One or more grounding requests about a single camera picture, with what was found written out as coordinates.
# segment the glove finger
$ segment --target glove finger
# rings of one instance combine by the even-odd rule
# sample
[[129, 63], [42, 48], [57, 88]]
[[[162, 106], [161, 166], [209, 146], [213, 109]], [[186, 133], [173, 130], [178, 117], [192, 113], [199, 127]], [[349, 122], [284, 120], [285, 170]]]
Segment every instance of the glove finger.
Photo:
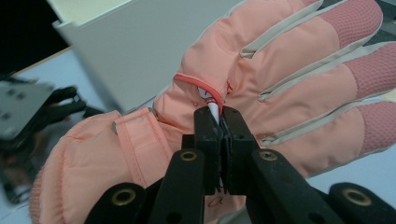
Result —
[[345, 1], [287, 31], [251, 60], [241, 62], [240, 74], [257, 76], [258, 91], [271, 91], [276, 83], [296, 78], [363, 45], [381, 21], [382, 12], [375, 1]]
[[360, 105], [314, 131], [270, 146], [303, 176], [312, 175], [396, 143], [396, 104]]
[[256, 138], [315, 121], [348, 102], [396, 88], [396, 42], [361, 48], [359, 53], [364, 54], [344, 63], [334, 62], [334, 68], [325, 72], [319, 69], [317, 74], [314, 71], [296, 78], [268, 95], [262, 104], [244, 109]]
[[234, 73], [241, 48], [294, 13], [307, 8], [300, 15], [303, 16], [315, 11], [320, 4], [321, 1], [315, 0], [247, 0], [229, 17], [210, 26], [186, 51], [175, 80], [210, 92], [222, 105], [227, 80]]

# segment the pink glove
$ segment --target pink glove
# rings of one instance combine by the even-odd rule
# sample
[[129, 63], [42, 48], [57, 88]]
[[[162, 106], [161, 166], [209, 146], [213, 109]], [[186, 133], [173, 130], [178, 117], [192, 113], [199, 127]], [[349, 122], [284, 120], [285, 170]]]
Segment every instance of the pink glove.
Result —
[[[184, 55], [172, 85], [146, 108], [86, 119], [53, 149], [32, 191], [35, 223], [82, 223], [110, 187], [163, 177], [193, 112], [209, 101], [239, 110], [262, 148], [307, 176], [396, 142], [396, 104], [361, 100], [396, 87], [396, 43], [363, 48], [382, 14], [373, 0], [247, 0]], [[243, 197], [205, 200], [205, 221]]]

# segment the white table surface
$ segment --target white table surface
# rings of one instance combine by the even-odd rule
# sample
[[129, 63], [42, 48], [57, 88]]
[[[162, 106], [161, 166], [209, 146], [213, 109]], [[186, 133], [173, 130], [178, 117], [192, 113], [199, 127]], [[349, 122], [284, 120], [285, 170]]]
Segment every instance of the white table surface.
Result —
[[[106, 97], [105, 91], [92, 85], [89, 71], [80, 63], [75, 52], [70, 49], [22, 71], [19, 77], [39, 78], [40, 82], [50, 82], [61, 88], [70, 85], [78, 87], [78, 92], [89, 105], [104, 111], [117, 109], [114, 103]], [[69, 122], [61, 122], [49, 126], [45, 133], [49, 138], [48, 152], [67, 130], [81, 120], [81, 114], [76, 114]], [[351, 182], [370, 189], [391, 206], [396, 208], [396, 146], [381, 153], [361, 158], [348, 165], [338, 167], [330, 172], [308, 179], [313, 187], [328, 192], [334, 183]], [[7, 202], [4, 192], [0, 192], [0, 224], [31, 223], [28, 204], [11, 205]]]

